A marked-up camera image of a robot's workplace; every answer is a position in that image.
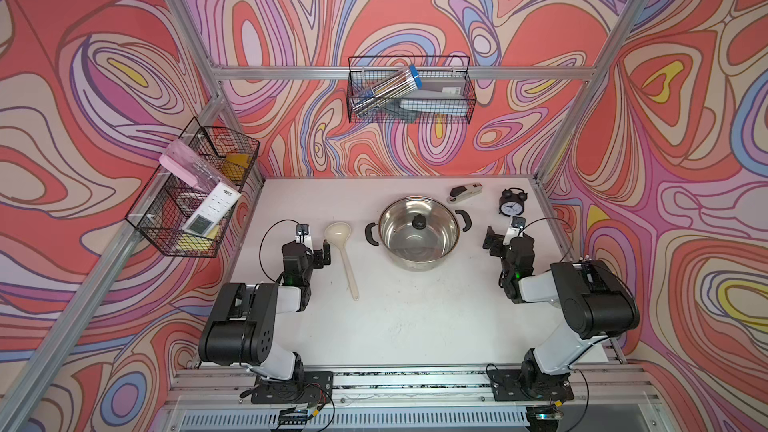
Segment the beige plastic ladle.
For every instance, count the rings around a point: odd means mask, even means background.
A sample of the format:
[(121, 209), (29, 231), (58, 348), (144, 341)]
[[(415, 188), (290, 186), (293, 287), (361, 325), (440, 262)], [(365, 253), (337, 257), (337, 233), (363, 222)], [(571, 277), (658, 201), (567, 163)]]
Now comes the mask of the beige plastic ladle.
[(348, 223), (334, 222), (325, 229), (324, 238), (330, 245), (338, 249), (351, 297), (354, 301), (358, 301), (360, 298), (359, 289), (346, 250), (347, 241), (350, 238), (351, 233), (352, 229)]

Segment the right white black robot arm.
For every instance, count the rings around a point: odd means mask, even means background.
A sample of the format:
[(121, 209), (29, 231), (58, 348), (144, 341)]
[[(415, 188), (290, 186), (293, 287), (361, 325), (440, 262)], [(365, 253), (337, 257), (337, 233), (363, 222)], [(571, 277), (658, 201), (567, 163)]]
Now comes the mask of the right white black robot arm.
[(483, 249), (500, 259), (498, 284), (508, 299), (556, 303), (563, 315), (563, 322), (526, 352), (518, 368), (487, 370), (494, 400), (572, 400), (571, 366), (593, 346), (639, 325), (634, 297), (601, 260), (556, 262), (536, 274), (534, 239), (520, 230), (501, 235), (488, 228)]

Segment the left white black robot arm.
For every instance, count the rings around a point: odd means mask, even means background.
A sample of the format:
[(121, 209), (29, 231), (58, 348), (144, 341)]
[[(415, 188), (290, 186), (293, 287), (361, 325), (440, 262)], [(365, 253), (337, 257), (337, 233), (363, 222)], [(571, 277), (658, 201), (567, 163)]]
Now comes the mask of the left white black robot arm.
[(203, 363), (239, 366), (256, 375), (241, 394), (253, 404), (322, 402), (326, 378), (306, 378), (301, 356), (277, 343), (276, 317), (306, 310), (313, 272), (331, 264), (330, 245), (312, 250), (299, 242), (282, 246), (283, 272), (275, 283), (230, 282), (222, 286), (203, 328)]

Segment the black alarm clock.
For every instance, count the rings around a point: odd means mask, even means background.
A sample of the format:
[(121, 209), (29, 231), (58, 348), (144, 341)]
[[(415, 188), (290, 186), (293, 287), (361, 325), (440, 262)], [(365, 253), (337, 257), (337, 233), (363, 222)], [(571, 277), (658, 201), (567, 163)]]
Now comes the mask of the black alarm clock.
[(506, 217), (521, 216), (525, 211), (527, 192), (519, 187), (504, 189), (499, 198), (499, 213)]

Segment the beige black stapler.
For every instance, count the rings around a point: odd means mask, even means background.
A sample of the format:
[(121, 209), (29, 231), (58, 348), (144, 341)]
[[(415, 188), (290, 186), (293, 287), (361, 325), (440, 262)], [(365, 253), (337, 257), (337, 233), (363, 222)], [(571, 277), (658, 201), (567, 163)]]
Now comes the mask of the beige black stapler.
[(469, 183), (453, 187), (447, 197), (450, 204), (468, 200), (469, 198), (480, 194), (483, 190), (481, 183)]

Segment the white remote device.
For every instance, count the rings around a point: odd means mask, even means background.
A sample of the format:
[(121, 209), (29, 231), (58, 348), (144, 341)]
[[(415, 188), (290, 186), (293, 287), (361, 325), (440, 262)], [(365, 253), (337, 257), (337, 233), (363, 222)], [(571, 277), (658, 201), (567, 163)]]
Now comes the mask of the white remote device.
[(208, 236), (240, 199), (241, 193), (219, 182), (187, 220), (183, 231), (196, 236)]

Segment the yellow sponge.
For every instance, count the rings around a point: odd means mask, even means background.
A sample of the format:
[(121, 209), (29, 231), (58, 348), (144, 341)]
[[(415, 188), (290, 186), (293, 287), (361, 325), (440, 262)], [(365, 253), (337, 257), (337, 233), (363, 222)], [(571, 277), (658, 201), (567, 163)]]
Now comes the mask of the yellow sponge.
[(251, 165), (251, 156), (244, 153), (228, 154), (221, 167), (221, 172), (233, 184), (242, 183)]

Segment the green circuit board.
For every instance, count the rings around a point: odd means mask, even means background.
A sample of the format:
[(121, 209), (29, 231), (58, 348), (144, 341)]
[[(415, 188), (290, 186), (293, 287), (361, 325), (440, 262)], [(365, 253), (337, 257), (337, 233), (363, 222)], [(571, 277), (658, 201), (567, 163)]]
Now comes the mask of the green circuit board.
[(283, 426), (305, 426), (314, 420), (320, 411), (317, 408), (312, 409), (283, 409), (278, 413), (277, 427)]

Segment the pink plastic case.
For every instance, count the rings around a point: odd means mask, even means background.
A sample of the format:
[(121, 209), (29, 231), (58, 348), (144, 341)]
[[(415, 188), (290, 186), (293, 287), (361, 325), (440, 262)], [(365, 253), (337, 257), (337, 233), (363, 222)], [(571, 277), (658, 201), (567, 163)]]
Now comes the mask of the pink plastic case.
[(187, 186), (211, 192), (226, 178), (182, 140), (171, 142), (159, 158), (159, 163)]

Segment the grey white box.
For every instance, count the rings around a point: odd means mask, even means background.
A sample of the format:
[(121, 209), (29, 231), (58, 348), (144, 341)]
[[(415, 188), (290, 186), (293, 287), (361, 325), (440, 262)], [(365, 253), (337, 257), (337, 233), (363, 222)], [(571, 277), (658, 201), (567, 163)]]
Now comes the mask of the grey white box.
[(462, 116), (468, 111), (465, 85), (462, 78), (426, 78), (421, 88), (399, 100), (399, 106), (419, 113)]

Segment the clear tube of pencils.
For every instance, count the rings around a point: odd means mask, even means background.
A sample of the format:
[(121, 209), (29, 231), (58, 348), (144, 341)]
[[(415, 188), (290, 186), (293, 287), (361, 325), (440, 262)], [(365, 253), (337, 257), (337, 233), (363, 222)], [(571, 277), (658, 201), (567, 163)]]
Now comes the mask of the clear tube of pencils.
[(355, 116), (367, 116), (421, 87), (422, 80), (418, 69), (414, 65), (408, 65), (363, 84), (360, 90), (352, 94), (350, 109)]

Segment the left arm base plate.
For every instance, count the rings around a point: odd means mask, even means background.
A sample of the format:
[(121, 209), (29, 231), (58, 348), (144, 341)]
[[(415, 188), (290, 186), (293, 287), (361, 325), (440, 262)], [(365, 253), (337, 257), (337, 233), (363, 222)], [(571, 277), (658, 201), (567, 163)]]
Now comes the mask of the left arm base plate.
[(249, 395), (256, 405), (309, 404), (329, 402), (332, 397), (334, 373), (305, 372), (302, 380), (274, 381), (258, 379)]

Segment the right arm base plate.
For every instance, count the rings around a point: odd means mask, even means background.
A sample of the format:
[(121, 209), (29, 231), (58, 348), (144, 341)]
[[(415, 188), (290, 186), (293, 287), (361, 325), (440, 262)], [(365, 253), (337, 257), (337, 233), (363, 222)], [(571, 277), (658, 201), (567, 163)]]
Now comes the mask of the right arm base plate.
[(486, 366), (486, 375), (496, 402), (567, 402), (574, 399), (570, 375), (547, 375), (527, 368)]

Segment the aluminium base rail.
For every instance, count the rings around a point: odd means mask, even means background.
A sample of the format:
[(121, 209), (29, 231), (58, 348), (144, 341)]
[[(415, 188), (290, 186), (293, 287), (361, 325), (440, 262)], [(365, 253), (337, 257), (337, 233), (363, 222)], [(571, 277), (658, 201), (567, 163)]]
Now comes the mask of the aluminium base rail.
[[(567, 402), (496, 402), (487, 365), (310, 367), (334, 373), (329, 402), (256, 405), (256, 375), (222, 367), (178, 373), (153, 431), (674, 431), (649, 374), (637, 365), (583, 364)], [(320, 413), (277, 427), (283, 409)]]

